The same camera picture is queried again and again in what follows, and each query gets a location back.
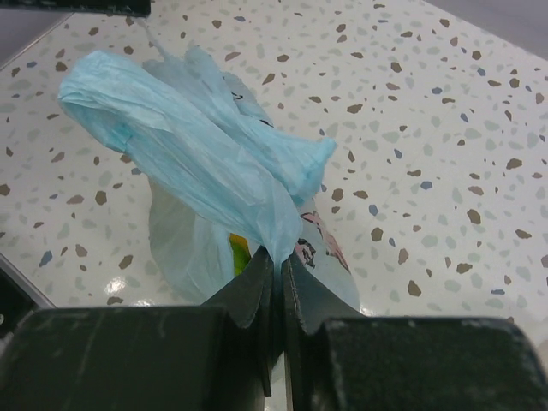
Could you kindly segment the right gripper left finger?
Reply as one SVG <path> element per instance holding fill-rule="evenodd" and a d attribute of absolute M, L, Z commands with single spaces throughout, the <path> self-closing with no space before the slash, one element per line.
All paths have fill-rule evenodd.
<path fill-rule="evenodd" d="M 261 410 L 271 395 L 273 264 L 198 306 L 42 310 L 1 359 L 4 410 Z"/>

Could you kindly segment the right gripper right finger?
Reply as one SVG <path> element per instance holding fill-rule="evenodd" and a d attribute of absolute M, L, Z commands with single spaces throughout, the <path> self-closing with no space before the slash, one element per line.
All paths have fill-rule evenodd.
<path fill-rule="evenodd" d="M 371 317 L 296 256 L 283 264 L 291 410 L 544 410 L 547 377 L 525 334 L 487 317 Z"/>

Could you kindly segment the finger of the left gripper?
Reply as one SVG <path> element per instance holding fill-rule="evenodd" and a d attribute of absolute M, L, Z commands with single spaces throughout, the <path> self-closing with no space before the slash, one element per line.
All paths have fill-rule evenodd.
<path fill-rule="evenodd" d="M 38 1 L 42 9 L 72 13 L 95 13 L 147 17 L 151 13 L 149 0 L 50 0 Z"/>

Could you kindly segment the blue printed plastic bag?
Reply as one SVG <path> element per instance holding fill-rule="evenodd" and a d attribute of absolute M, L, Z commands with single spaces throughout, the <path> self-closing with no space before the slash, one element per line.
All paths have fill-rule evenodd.
<path fill-rule="evenodd" d="M 186 301 L 212 297 L 263 247 L 275 265 L 295 255 L 345 303 L 360 305 L 314 202 L 336 142 L 276 129 L 243 82 L 201 48 L 140 64 L 95 51 L 62 80 L 58 101 L 147 177 L 151 254 Z"/>

